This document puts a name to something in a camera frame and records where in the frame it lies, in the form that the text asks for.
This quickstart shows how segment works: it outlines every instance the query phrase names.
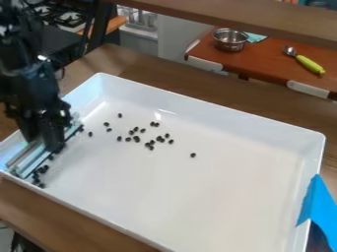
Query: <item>black bean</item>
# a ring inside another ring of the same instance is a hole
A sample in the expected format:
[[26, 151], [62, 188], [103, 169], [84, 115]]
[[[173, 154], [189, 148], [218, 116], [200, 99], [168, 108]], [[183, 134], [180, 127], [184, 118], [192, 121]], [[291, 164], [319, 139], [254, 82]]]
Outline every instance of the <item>black bean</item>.
[[37, 179], [35, 179], [34, 181], [33, 181], [33, 185], [37, 185], [37, 184], [39, 184], [41, 182], [41, 180], [39, 180], [39, 178], [37, 178]]
[[139, 143], [139, 142], [140, 142], [140, 137], [134, 136], [134, 137], [133, 137], [133, 140], [134, 140], [136, 143]]
[[46, 173], [46, 170], [43, 168], [43, 167], [40, 167], [38, 170], [37, 170], [38, 173], [41, 173], [41, 174], [45, 174]]
[[39, 179], [39, 175], [37, 173], [33, 173], [33, 179]]
[[45, 165], [43, 168], [44, 168], [45, 171], [48, 171], [49, 170], [49, 165]]

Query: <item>orange table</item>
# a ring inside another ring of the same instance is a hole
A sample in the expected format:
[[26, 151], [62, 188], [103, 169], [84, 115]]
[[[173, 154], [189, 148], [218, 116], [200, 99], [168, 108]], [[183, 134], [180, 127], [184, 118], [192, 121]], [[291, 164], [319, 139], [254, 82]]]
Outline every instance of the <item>orange table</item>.
[[[312, 74], [296, 59], [282, 52], [284, 45], [293, 46], [299, 54], [321, 65], [326, 74]], [[268, 37], [258, 43], [247, 43], [241, 52], [223, 52], [214, 47], [209, 32], [193, 43], [185, 54], [191, 65], [208, 70], [223, 70], [290, 89], [337, 100], [337, 51], [303, 43]]]

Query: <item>wooden table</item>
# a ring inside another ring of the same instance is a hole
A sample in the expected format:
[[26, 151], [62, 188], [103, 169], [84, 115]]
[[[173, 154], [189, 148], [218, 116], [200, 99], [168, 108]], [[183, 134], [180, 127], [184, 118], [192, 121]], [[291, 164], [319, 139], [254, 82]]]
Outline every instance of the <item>wooden table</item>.
[[[224, 52], [214, 47], [212, 32], [198, 39], [195, 46], [186, 52], [187, 62], [193, 65], [199, 63], [198, 59], [206, 60], [220, 65], [223, 71], [288, 88], [293, 87], [289, 81], [295, 81], [304, 89], [316, 87], [326, 90], [326, 96], [337, 100], [337, 51], [268, 37], [258, 43], [247, 43], [241, 52]], [[298, 54], [317, 62], [326, 74], [322, 77], [314, 75], [296, 59], [285, 55], [282, 49], [286, 44], [293, 46]]]
[[[62, 91], [70, 92], [96, 72], [324, 133], [327, 143], [322, 176], [331, 193], [337, 196], [336, 104], [275, 85], [256, 85], [215, 75], [114, 45], [105, 45], [70, 64], [65, 80], [60, 83]], [[13, 132], [13, 122], [3, 115], [0, 122], [4, 138]], [[5, 179], [0, 183], [0, 219], [48, 251], [156, 251]], [[316, 235], [307, 251], [328, 251], [322, 240]]]

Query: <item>spoon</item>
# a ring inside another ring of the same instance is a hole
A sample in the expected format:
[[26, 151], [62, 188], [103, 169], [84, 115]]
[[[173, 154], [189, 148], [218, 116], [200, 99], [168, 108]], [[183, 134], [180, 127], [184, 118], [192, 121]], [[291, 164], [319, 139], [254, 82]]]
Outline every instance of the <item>spoon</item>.
[[312, 73], [319, 74], [319, 75], [325, 74], [325, 70], [321, 66], [319, 66], [317, 63], [313, 62], [312, 60], [302, 55], [298, 55], [298, 53], [295, 51], [293, 47], [285, 45], [285, 47], [283, 48], [283, 52], [289, 56], [295, 57], [299, 62], [301, 62], [301, 64], [303, 64]]

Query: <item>white tray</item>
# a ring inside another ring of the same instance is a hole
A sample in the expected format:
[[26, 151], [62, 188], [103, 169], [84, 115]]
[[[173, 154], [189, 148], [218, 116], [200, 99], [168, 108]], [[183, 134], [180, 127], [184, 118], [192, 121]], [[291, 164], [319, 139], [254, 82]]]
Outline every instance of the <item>white tray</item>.
[[[49, 161], [44, 190], [14, 181], [163, 251], [305, 250], [309, 221], [296, 222], [322, 134], [107, 74], [65, 99], [86, 132]], [[142, 143], [116, 141], [135, 126], [147, 128]], [[144, 147], [164, 133], [173, 145]]]

